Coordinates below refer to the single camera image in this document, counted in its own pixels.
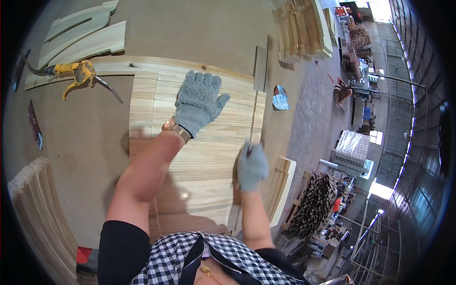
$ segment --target stack of wood strips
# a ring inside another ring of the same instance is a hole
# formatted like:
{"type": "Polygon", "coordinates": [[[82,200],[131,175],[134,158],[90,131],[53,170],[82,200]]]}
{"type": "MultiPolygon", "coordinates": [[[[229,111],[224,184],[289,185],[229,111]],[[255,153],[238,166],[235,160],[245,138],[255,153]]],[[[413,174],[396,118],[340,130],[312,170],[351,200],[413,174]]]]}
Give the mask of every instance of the stack of wood strips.
{"type": "Polygon", "coordinates": [[[296,161],[280,156],[275,163],[275,172],[269,188],[264,208],[269,218],[269,226],[279,223],[285,201],[290,191],[291,181],[296,169],[296,161]]]}
{"type": "Polygon", "coordinates": [[[332,214],[335,186],[326,173],[314,171],[288,229],[298,238],[307,239],[332,214]]]}
{"type": "Polygon", "coordinates": [[[77,284],[76,251],[57,197],[51,164],[40,157],[8,182],[22,232],[56,284],[77,284]]]}
{"type": "Polygon", "coordinates": [[[125,24],[108,26],[119,0],[103,2],[52,22],[41,48],[38,69],[79,62],[107,52],[124,50],[125,24]]]}
{"type": "Polygon", "coordinates": [[[266,93],[254,78],[222,68],[167,58],[148,58],[135,73],[130,102],[130,158],[161,132],[176,111],[174,103],[189,70],[222,78],[228,93],[220,116],[199,131],[171,163],[168,177],[150,207],[150,240],[179,231],[226,233],[233,207],[233,166],[248,138],[259,143],[266,93]]]}
{"type": "Polygon", "coordinates": [[[325,14],[326,24],[329,29],[329,36],[331,37],[331,44],[333,47],[338,47],[337,45],[337,30],[336,30],[336,21],[334,20],[334,15],[332,14],[331,9],[323,9],[323,14],[325,14]]]}
{"type": "Polygon", "coordinates": [[[279,34],[280,61],[295,63],[306,56],[331,57],[331,37],[318,0],[287,1],[272,14],[279,34]]]}
{"type": "Polygon", "coordinates": [[[351,28],[350,41],[354,48],[363,48],[364,46],[371,44],[369,33],[363,24],[355,25],[351,28]]]}

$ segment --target gray knit glove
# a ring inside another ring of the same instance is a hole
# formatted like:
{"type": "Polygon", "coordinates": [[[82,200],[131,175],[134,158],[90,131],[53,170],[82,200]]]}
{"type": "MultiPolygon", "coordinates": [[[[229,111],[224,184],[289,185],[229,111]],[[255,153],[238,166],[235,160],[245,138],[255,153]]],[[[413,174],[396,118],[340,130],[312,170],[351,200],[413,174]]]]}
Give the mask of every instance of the gray knit glove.
{"type": "Polygon", "coordinates": [[[229,94],[217,98],[222,79],[210,73],[195,73],[190,70],[185,76],[181,89],[177,92],[176,123],[190,132],[195,138],[197,132],[213,122],[228,102],[229,94]]]}
{"type": "Polygon", "coordinates": [[[268,178],[269,165],[261,145],[253,145],[248,140],[238,158],[238,184],[241,191],[257,190],[258,182],[268,178]]]}

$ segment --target pallet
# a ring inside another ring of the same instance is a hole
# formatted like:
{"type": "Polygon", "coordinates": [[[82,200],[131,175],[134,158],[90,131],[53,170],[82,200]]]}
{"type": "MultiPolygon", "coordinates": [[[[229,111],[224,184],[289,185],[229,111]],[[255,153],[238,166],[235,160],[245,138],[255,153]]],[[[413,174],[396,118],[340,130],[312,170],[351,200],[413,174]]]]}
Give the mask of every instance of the pallet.
{"type": "Polygon", "coordinates": [[[303,187],[301,188],[301,193],[299,194],[299,198],[293,200],[293,205],[291,206],[291,210],[288,213],[288,216],[285,219],[285,221],[282,223],[282,228],[285,230],[288,229],[288,227],[290,226],[291,221],[293,220],[295,213],[298,210],[298,206],[299,206],[299,204],[301,204],[301,200],[304,196],[304,193],[307,190],[307,186],[309,185],[309,179],[310,179],[311,175],[312,175],[312,172],[305,171],[304,175],[302,176],[303,187]]]}

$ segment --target person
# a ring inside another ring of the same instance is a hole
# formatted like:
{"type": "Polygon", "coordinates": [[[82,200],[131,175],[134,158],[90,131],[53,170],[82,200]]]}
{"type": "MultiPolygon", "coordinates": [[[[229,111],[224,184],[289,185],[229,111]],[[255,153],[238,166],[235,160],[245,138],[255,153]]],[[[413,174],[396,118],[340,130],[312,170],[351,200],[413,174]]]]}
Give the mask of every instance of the person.
{"type": "Polygon", "coordinates": [[[120,177],[100,234],[98,283],[103,284],[309,284],[275,249],[258,182],[269,167],[261,145],[239,153],[244,243],[219,234],[173,233],[149,245],[149,205],[171,161],[221,113],[228,94],[222,80],[189,71],[177,93],[176,113],[120,177]]]}

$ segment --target hand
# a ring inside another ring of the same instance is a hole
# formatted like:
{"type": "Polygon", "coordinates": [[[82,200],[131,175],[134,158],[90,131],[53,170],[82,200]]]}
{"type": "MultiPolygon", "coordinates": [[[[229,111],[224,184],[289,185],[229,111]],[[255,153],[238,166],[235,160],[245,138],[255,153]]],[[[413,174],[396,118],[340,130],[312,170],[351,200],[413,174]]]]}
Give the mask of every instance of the hand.
{"type": "Polygon", "coordinates": [[[268,178],[269,165],[261,145],[253,145],[248,140],[238,158],[238,184],[241,191],[257,190],[258,182],[268,178]]]}
{"type": "Polygon", "coordinates": [[[220,115],[230,99],[226,93],[217,98],[221,85],[222,79],[210,73],[195,73],[190,70],[185,76],[184,83],[177,92],[177,109],[173,118],[178,125],[190,132],[192,138],[220,115]]]}

